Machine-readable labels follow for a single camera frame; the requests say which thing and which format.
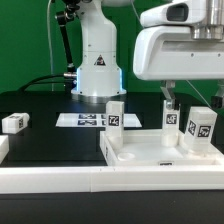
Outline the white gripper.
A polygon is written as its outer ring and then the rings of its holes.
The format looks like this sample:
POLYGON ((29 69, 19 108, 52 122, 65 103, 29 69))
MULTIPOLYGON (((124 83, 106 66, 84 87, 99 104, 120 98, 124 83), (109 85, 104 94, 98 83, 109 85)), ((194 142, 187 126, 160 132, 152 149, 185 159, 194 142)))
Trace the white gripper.
MULTIPOLYGON (((224 40, 193 40, 189 27, 158 26, 137 36, 133 72, 141 80, 163 80, 166 108, 175 108, 173 80, 224 78, 224 40)), ((211 107, 224 108, 224 84, 211 97, 211 107)))

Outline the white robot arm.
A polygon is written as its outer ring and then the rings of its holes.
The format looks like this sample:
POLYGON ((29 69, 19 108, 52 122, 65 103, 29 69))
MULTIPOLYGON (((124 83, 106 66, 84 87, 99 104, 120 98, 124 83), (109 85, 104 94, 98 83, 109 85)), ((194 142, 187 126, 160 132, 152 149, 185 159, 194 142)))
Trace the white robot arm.
MULTIPOLYGON (((116 64, 116 27, 102 13, 131 0, 72 0, 66 14, 80 19, 83 59, 72 91, 87 99, 122 94, 116 64)), ((160 80, 166 107, 177 109, 172 92, 177 80, 224 79, 224 0, 172 0, 141 13, 142 31, 133 56, 133 72, 141 80, 160 80)))

